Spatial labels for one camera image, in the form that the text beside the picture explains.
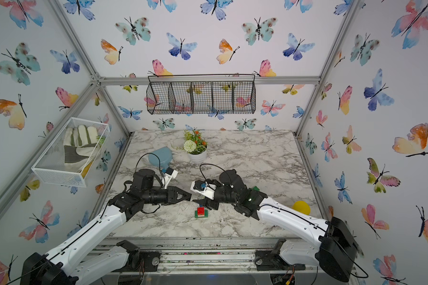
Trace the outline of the red lego brick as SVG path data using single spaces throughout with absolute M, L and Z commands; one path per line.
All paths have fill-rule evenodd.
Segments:
M 204 216 L 205 214 L 206 212 L 204 207 L 198 207 L 197 210 L 195 211 L 196 217 L 201 217 L 201 216 Z

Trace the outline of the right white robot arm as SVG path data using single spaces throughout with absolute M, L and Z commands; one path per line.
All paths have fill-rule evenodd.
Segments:
M 325 220 L 289 208 L 247 187 L 234 169 L 222 172 L 219 179 L 196 180 L 191 190 L 204 197 L 198 204 L 210 210 L 230 204 L 246 217 L 278 226 L 307 242 L 305 251 L 294 249 L 286 239 L 278 242 L 277 254 L 287 264 L 316 266 L 340 282 L 349 282 L 360 247 L 341 219 Z

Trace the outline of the green lego base brick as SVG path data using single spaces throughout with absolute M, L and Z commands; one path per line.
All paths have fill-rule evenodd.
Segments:
M 195 211 L 196 219 L 202 219 L 202 218 L 208 218 L 208 217 L 209 217 L 209 211 L 207 209 L 197 209 Z

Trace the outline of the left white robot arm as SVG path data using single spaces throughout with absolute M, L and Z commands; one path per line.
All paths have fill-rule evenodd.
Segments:
M 122 268 L 143 272 L 145 258 L 140 248 L 126 240 L 91 260 L 85 257 L 115 229 L 143 212 L 146 204 L 160 207 L 190 201 L 190 193 L 169 184 L 175 173 L 159 178 L 150 169 L 135 172 L 132 180 L 124 182 L 124 190 L 77 233 L 44 255 L 29 256 L 23 264 L 20 284 L 88 285 Z

